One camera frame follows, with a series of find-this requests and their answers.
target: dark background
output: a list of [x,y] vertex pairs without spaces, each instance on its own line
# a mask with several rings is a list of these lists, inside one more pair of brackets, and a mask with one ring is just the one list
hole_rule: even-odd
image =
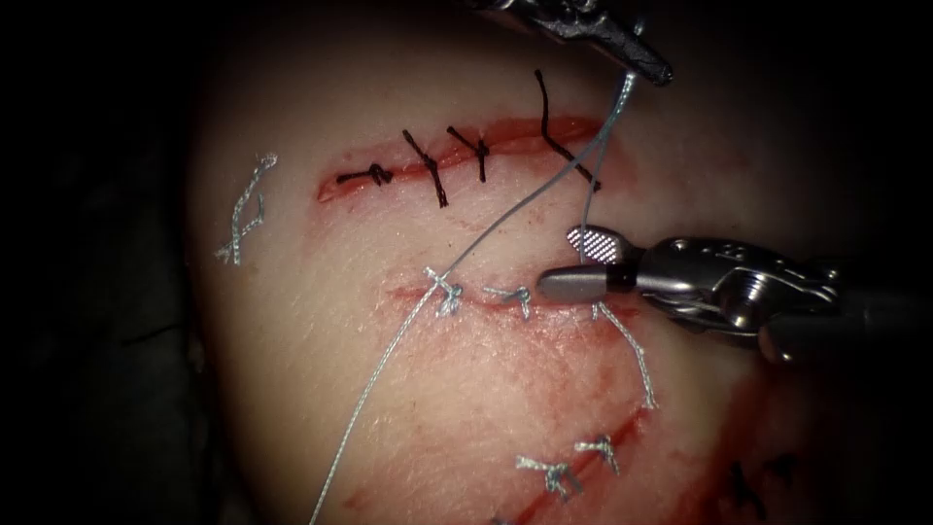
[[[912,42],[923,33],[910,22],[919,15],[895,4],[747,4],[693,9],[698,24],[732,31],[762,60],[834,93],[827,140],[858,148],[864,163],[853,178],[873,181],[891,202],[879,253],[898,268],[916,262],[917,232],[929,224],[921,219],[926,65]],[[5,177],[12,516],[250,522],[210,416],[209,377],[196,373],[180,184],[199,75],[223,52],[221,35],[286,11],[132,3],[40,6],[6,20],[5,77],[16,93],[8,125],[21,142]],[[921,385],[908,370],[922,356],[880,359],[906,363],[898,381]],[[895,429],[920,417],[913,407],[928,395],[898,395],[891,494],[878,506],[910,517],[922,486],[910,472],[923,471],[901,467],[925,447]]]

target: metal forceps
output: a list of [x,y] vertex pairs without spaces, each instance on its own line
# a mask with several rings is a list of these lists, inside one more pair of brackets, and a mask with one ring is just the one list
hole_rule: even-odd
[[584,42],[655,86],[674,79],[670,63],[615,20],[599,0],[461,0],[478,11],[502,12],[559,42]]

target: skin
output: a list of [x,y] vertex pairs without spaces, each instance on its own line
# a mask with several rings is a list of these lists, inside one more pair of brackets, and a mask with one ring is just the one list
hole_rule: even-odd
[[[359,392],[431,283],[422,269],[443,270],[561,160],[491,157],[485,185],[475,162],[460,164],[441,173],[451,203],[443,210],[428,178],[363,185],[331,202],[317,198],[320,185],[341,170],[410,159],[403,128],[438,137],[451,123],[538,119],[536,68],[544,72],[552,113],[598,119],[615,70],[588,50],[444,11],[399,17],[350,10],[289,20],[236,32],[218,61],[204,90],[187,195],[192,282],[228,435],[262,512],[300,523],[310,517]],[[855,159],[835,147],[844,138],[827,133],[827,116],[815,111],[823,99],[801,96],[821,91],[706,31],[677,11],[652,20],[649,41],[674,64],[676,80],[663,89],[637,86],[613,130],[605,189],[589,222],[640,246],[672,235],[720,236],[793,258],[854,252],[870,242],[881,211],[848,178]],[[385,144],[385,151],[373,150]],[[579,151],[582,144],[568,147]],[[279,164],[257,185],[264,222],[243,239],[242,265],[224,265],[214,252],[229,240],[232,205],[265,152],[275,152]],[[357,157],[348,161],[344,152]],[[847,192],[833,191],[843,183]],[[579,220],[585,189],[571,174],[470,256],[455,276],[466,289],[456,318],[433,317],[440,295],[428,303],[360,416],[323,522],[480,523],[514,514],[522,507],[516,502],[540,490],[540,477],[513,469],[515,454],[556,453],[621,417],[611,414],[638,409],[643,391],[631,349],[608,329],[588,335],[587,306],[533,300],[535,315],[525,324],[517,309],[491,311],[477,292],[531,286],[549,265],[574,263],[562,236]],[[254,194],[241,226],[255,206]],[[634,298],[613,306],[635,312],[623,320],[645,346],[661,400],[648,428],[672,449],[706,458],[734,415],[737,389],[761,380],[760,358],[685,332]],[[569,372],[560,377],[544,364],[564,362]],[[529,371],[537,364],[542,373]],[[596,370],[613,379],[595,401],[561,401],[588,396],[579,385]],[[577,386],[538,399],[557,392],[549,381],[565,378]],[[841,395],[828,396],[814,382],[806,374],[780,378],[762,400],[770,407],[766,419],[786,430],[755,443],[772,452],[792,449],[813,419],[847,411]],[[475,423],[472,430],[465,420]],[[878,440],[872,433],[864,440],[837,459],[872,457]],[[638,467],[672,487],[686,470],[674,462]],[[380,469],[391,475],[380,477]],[[615,515],[639,508],[624,496],[631,483],[608,489],[622,502]],[[846,494],[843,485],[831,492]],[[465,488],[477,492],[463,495]],[[508,497],[496,500],[500,490]],[[360,491],[363,503],[353,500]],[[786,518],[813,516],[810,497],[784,495],[772,508]],[[866,510],[864,502],[847,505],[844,515]],[[599,514],[593,522],[607,519]],[[542,522],[572,521],[572,512],[554,510]]]

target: black suture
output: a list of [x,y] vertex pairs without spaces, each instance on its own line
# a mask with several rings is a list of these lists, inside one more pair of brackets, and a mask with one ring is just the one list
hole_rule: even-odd
[[746,503],[751,503],[755,507],[755,515],[758,517],[758,521],[768,519],[768,510],[765,508],[765,504],[755,494],[755,491],[748,486],[745,475],[742,473],[742,465],[738,461],[732,464],[729,474],[732,475],[732,489],[736,497],[736,507],[741,508]]
[[452,125],[447,126],[447,132],[453,135],[455,138],[457,138],[457,140],[463,142],[464,146],[467,146],[473,151],[474,154],[476,154],[476,158],[479,159],[479,182],[485,183],[486,182],[486,156],[489,155],[489,148],[486,147],[486,143],[483,142],[483,139],[479,139],[479,143],[476,145],[476,147],[473,147],[473,145],[470,144],[469,141],[466,140],[463,135],[458,133],[457,130],[454,129],[454,126]]
[[[557,154],[565,158],[568,162],[573,161],[574,155],[567,151],[563,146],[558,144],[547,132],[547,122],[548,122],[548,99],[547,99],[547,89],[544,87],[544,77],[541,75],[539,69],[535,70],[535,78],[537,78],[537,84],[541,88],[541,98],[543,99],[543,110],[541,111],[541,137],[544,139],[544,142],[551,147]],[[474,147],[465,139],[463,135],[457,132],[454,129],[454,126],[447,126],[447,132],[457,138],[460,142],[464,143],[468,148],[470,148],[473,153],[476,155],[479,160],[479,182],[486,182],[486,157],[489,156],[490,151],[486,146],[486,143],[483,142],[483,139],[479,139],[479,143]],[[415,143],[415,139],[412,138],[411,133],[407,129],[403,129],[401,134],[405,137],[405,141],[415,150],[415,153],[421,158],[422,163],[431,173],[431,177],[434,180],[434,190],[437,193],[437,201],[440,204],[441,208],[447,207],[449,203],[447,202],[447,193],[444,191],[443,185],[440,183],[440,174],[437,172],[437,162],[425,154],[421,148]],[[593,174],[590,173],[586,167],[582,164],[576,166],[576,170],[586,179],[587,182],[593,181]],[[359,179],[362,177],[368,177],[372,179],[372,182],[376,183],[376,186],[382,186],[382,183],[391,183],[393,178],[392,171],[383,169],[379,164],[371,164],[369,169],[366,171],[360,171],[357,173],[347,173],[344,175],[337,175],[337,184],[343,184],[351,179]],[[596,181],[596,184],[593,185],[593,191],[598,192],[603,187],[603,184],[600,181]]]
[[383,182],[386,184],[392,182],[393,174],[387,169],[382,169],[382,166],[379,164],[371,164],[366,171],[337,175],[337,184],[343,184],[350,179],[359,179],[361,177],[370,177],[372,178],[372,182],[376,183],[376,186],[382,186]]
[[784,482],[784,486],[790,488],[793,483],[793,470],[797,466],[797,456],[790,452],[784,452],[773,460],[766,461],[762,468],[779,477]]
[[[553,138],[551,138],[550,135],[547,134],[547,119],[548,119],[547,89],[544,87],[544,77],[541,75],[540,69],[535,70],[535,78],[537,78],[537,84],[541,87],[541,98],[544,101],[544,109],[541,110],[541,136],[544,138],[544,142],[547,142],[547,144],[551,147],[551,149],[557,152],[561,157],[566,158],[567,162],[573,161],[574,154],[567,151],[567,149],[565,149],[563,146],[558,144],[556,140],[554,140]],[[590,173],[590,170],[583,167],[583,164],[578,164],[576,166],[576,170],[580,172],[580,175],[583,175],[583,178],[586,179],[587,182],[591,182],[593,180],[593,174]],[[598,192],[602,186],[603,185],[600,184],[600,181],[596,181],[596,185],[594,185],[593,191]]]
[[405,137],[405,142],[407,142],[418,154],[418,157],[421,157],[421,162],[428,168],[428,171],[431,173],[431,177],[434,179],[434,189],[437,191],[437,202],[440,204],[441,208],[447,206],[447,193],[444,191],[444,186],[440,184],[440,174],[437,173],[437,162],[428,157],[425,152],[421,151],[421,148],[415,144],[415,139],[411,137],[411,133],[407,129],[401,131],[402,136]]

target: metal instrument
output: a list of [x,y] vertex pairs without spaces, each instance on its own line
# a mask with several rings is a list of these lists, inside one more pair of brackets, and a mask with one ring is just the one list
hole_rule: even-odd
[[505,13],[559,42],[584,42],[655,86],[674,79],[670,63],[640,38],[640,23],[620,23],[599,0],[460,0],[469,9]]
[[758,349],[776,363],[907,344],[928,319],[920,292],[853,277],[845,260],[797,263],[753,244],[702,237],[642,249],[598,226],[582,236],[572,227],[567,239],[592,263],[543,272],[537,289],[545,297],[593,302],[639,293],[685,329]]

